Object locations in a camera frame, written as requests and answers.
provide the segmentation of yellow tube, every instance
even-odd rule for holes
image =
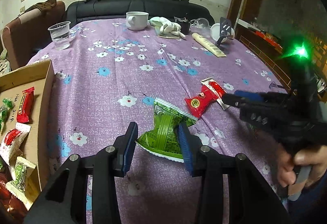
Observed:
[[[208,41],[205,37],[202,37],[198,33],[193,33],[192,38],[217,57],[226,57],[225,53],[223,53],[215,44]]]

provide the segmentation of white and green candy wrapper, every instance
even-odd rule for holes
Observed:
[[[197,118],[160,98],[154,101],[154,129],[142,134],[136,141],[146,151],[169,160],[184,162],[174,128],[180,122],[192,126]]]

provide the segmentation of brown chair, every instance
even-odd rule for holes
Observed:
[[[4,27],[2,42],[7,49],[7,60],[12,70],[25,66],[33,53],[51,42],[48,28],[61,22],[64,13],[65,4],[58,1],[49,11],[33,9]]]

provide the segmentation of clear plastic cup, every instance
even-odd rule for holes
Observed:
[[[55,24],[48,28],[50,31],[51,39],[55,43],[56,50],[64,50],[70,45],[69,36],[70,21]]]

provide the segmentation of table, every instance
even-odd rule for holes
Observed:
[[[184,98],[200,92],[201,79],[212,76],[231,93],[237,89],[267,92],[271,81],[280,84],[237,40],[230,43],[227,57],[217,58],[191,35],[186,40],[163,39],[153,27],[134,32],[124,22],[79,23],[71,30],[75,38],[68,49],[57,51],[51,43],[29,62],[52,59],[56,73],[48,115],[51,173],[71,154],[94,155],[113,144],[131,121],[138,124],[139,135],[151,130],[155,97],[188,112]],[[219,153],[245,153],[276,189],[276,143],[269,136],[249,131],[238,116],[238,109],[223,111],[213,103],[190,131]],[[188,175],[184,164],[137,146],[127,177],[116,178],[122,223],[192,223],[200,182]],[[89,185],[88,223],[92,222],[91,189]],[[228,223],[228,209],[224,223]]]

